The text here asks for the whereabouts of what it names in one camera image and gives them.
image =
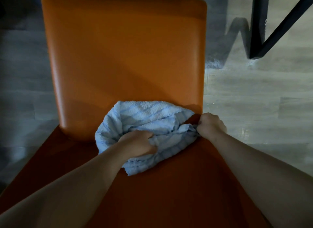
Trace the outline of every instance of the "wooden floor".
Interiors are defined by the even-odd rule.
[[[41,9],[0,0],[0,182],[10,183],[58,124]],[[258,60],[245,43],[252,0],[208,5],[204,112],[229,134],[313,175],[313,8]],[[299,0],[269,0],[269,36]]]

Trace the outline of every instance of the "orange chair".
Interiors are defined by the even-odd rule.
[[[206,4],[200,0],[42,0],[60,126],[0,197],[0,213],[97,155],[118,100],[202,113]],[[266,227],[205,139],[128,177],[121,169],[87,227]]]

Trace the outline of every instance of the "light blue towel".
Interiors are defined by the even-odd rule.
[[[196,126],[182,124],[193,114],[191,110],[162,101],[119,101],[104,117],[96,131],[99,154],[127,132],[152,131],[154,136],[149,142],[158,147],[157,153],[129,159],[122,166],[128,176],[143,172],[176,155],[196,140]]]

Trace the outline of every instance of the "chair seat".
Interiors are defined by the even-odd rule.
[[[59,127],[0,196],[0,213],[98,154]],[[121,169],[86,227],[266,227],[212,144],[199,138],[154,168]]]

